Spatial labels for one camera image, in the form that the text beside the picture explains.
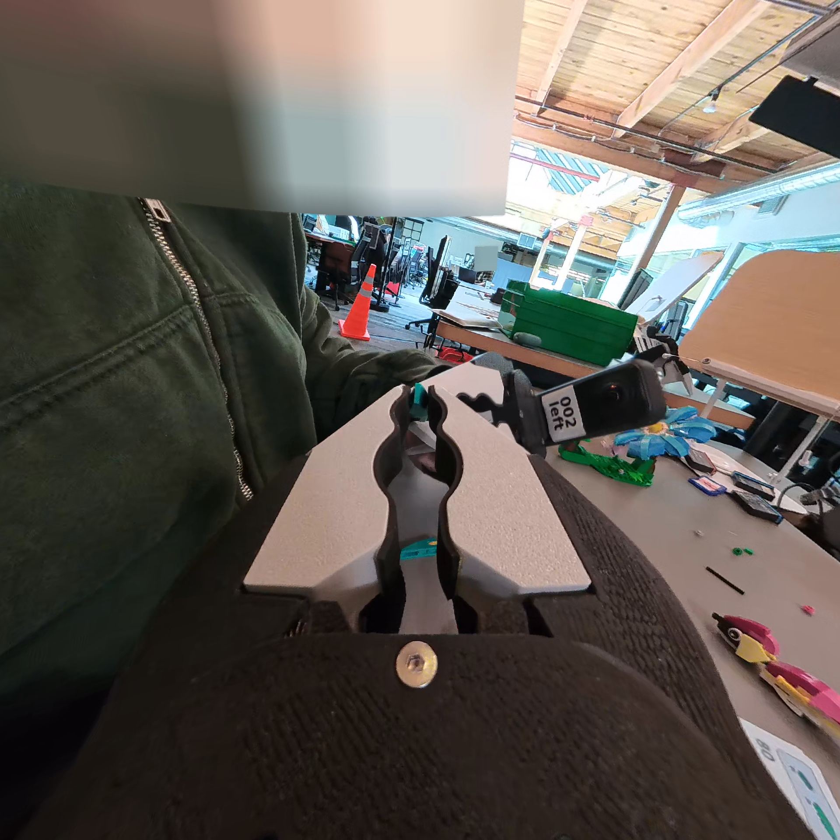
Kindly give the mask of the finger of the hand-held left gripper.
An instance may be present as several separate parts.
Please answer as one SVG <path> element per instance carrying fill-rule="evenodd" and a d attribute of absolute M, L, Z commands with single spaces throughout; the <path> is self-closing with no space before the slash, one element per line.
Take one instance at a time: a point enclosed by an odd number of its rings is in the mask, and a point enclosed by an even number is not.
<path fill-rule="evenodd" d="M 486 395 L 494 403 L 501 404 L 504 397 L 504 376 L 514 370 L 509 360 L 472 360 L 429 376 L 421 385 L 426 389 L 432 385 L 439 385 L 454 396 Z"/>

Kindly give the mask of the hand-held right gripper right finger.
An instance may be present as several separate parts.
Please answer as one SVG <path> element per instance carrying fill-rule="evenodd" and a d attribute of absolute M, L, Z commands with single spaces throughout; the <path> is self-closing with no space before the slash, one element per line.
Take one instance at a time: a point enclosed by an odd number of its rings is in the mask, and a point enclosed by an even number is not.
<path fill-rule="evenodd" d="M 504 432 L 441 385 L 428 390 L 438 509 L 437 575 L 457 633 L 473 634 L 498 604 L 580 594 L 592 580 L 538 467 Z"/>

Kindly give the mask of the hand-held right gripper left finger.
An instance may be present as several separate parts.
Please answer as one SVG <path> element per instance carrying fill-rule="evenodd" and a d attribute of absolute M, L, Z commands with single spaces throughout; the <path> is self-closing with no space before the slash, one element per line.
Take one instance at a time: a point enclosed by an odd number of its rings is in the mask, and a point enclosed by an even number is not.
<path fill-rule="evenodd" d="M 395 634 L 406 588 L 396 504 L 411 392 L 391 389 L 309 454 L 243 586 L 336 602 L 362 632 Z"/>

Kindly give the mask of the person's left forearm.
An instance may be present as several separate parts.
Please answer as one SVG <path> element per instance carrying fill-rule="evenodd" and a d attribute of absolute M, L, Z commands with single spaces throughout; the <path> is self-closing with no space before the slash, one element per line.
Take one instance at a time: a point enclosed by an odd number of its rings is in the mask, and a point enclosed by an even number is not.
<path fill-rule="evenodd" d="M 300 291 L 305 383 L 318 440 L 330 436 L 392 388 L 414 385 L 450 366 L 420 350 L 359 350 L 331 335 L 333 322 L 319 297 Z"/>

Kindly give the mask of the blue lego flower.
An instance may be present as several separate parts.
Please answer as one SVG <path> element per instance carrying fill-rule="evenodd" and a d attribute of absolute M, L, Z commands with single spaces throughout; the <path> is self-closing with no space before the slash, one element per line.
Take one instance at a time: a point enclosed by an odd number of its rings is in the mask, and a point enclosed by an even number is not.
<path fill-rule="evenodd" d="M 690 406 L 669 408 L 664 420 L 617 434 L 615 447 L 625 447 L 631 459 L 649 460 L 660 456 L 678 459 L 690 454 L 693 444 L 706 444 L 718 433 L 713 422 Z"/>

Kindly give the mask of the green lego leaves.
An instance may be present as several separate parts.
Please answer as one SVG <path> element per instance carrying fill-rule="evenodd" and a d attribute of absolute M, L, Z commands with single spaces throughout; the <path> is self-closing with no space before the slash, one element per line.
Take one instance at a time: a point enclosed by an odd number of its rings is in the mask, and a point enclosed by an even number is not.
<path fill-rule="evenodd" d="M 579 442 L 559 445 L 558 454 L 562 460 L 591 468 L 611 480 L 644 488 L 653 484 L 656 458 L 628 461 L 617 455 L 598 455 L 583 448 Z"/>

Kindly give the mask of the pink lego bird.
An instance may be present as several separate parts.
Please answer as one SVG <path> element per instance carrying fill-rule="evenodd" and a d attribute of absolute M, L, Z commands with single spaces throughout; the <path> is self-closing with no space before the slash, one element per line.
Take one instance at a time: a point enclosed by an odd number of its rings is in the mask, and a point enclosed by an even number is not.
<path fill-rule="evenodd" d="M 711 617 L 731 651 L 753 666 L 798 718 L 839 741 L 839 695 L 835 689 L 803 668 L 784 662 L 779 643 L 767 626 L 742 616 L 714 612 Z"/>

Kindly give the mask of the lego instruction booklet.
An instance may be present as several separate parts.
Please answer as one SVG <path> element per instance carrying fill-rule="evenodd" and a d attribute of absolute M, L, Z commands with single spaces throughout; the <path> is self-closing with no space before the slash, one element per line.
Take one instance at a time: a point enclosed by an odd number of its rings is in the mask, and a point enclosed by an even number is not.
<path fill-rule="evenodd" d="M 817 764 L 794 744 L 743 718 L 739 722 L 764 768 L 814 838 L 838 839 L 838 804 Z"/>

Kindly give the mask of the green plastic crate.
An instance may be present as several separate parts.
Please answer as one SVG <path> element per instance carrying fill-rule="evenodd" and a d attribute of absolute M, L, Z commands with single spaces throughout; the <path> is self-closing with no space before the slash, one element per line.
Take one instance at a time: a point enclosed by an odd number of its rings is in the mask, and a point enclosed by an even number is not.
<path fill-rule="evenodd" d="M 503 293 L 498 323 L 509 338 L 531 335 L 544 350 L 606 366 L 627 352 L 638 316 L 600 301 L 511 280 Z"/>

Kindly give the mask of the black office chair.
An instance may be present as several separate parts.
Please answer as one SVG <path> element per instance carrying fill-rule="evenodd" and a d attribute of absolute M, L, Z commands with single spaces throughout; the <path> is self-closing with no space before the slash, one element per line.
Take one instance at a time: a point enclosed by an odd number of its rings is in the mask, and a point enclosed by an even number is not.
<path fill-rule="evenodd" d="M 457 290 L 458 283 L 453 271 L 446 267 L 446 259 L 452 243 L 449 235 L 441 237 L 436 250 L 427 249 L 427 283 L 419 298 L 432 315 L 406 322 L 404 330 L 419 329 L 424 338 L 423 346 L 428 349 L 433 346 L 437 327 L 440 321 L 439 310 L 445 310 Z"/>

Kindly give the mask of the orange traffic cone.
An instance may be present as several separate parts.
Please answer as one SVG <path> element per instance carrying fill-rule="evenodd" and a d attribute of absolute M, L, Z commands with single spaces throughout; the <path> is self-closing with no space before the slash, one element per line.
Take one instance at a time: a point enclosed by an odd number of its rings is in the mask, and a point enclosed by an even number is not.
<path fill-rule="evenodd" d="M 369 265 L 347 317 L 339 320 L 340 335 L 347 340 L 369 342 L 371 339 L 368 324 L 376 270 L 376 264 Z"/>

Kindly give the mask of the light wooden panel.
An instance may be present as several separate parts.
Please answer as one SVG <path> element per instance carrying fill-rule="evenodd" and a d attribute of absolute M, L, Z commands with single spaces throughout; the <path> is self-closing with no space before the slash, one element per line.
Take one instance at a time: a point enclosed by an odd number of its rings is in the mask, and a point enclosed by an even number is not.
<path fill-rule="evenodd" d="M 699 316 L 679 355 L 722 382 L 838 421 L 839 254 L 752 258 Z"/>

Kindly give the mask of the black hanging panel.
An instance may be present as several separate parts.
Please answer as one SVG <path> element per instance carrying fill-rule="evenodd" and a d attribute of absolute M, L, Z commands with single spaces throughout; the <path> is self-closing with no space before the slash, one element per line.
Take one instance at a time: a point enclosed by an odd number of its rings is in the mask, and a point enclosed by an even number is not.
<path fill-rule="evenodd" d="M 816 79 L 785 76 L 749 121 L 816 151 L 839 157 L 839 97 Z"/>

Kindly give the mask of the silver ventilation duct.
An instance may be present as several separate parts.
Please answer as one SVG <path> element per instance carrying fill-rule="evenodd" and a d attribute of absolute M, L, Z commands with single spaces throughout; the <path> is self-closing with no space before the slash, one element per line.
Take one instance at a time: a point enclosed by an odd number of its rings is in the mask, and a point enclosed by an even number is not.
<path fill-rule="evenodd" d="M 734 212 L 747 205 L 763 204 L 835 183 L 839 183 L 839 161 L 814 164 L 796 172 L 769 175 L 728 192 L 682 205 L 677 216 L 686 224 L 694 223 L 704 217 Z"/>

